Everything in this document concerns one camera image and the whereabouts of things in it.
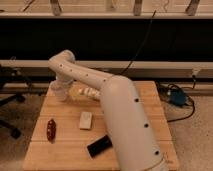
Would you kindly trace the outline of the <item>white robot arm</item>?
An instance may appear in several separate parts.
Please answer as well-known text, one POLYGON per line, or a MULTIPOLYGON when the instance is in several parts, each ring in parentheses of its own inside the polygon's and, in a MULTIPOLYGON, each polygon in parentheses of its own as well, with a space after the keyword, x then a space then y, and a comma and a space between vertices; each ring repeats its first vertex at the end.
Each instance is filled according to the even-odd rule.
POLYGON ((62 89, 78 80, 100 91, 108 136, 121 171, 169 171, 135 84, 127 77, 77 65, 64 50, 49 59, 62 89))

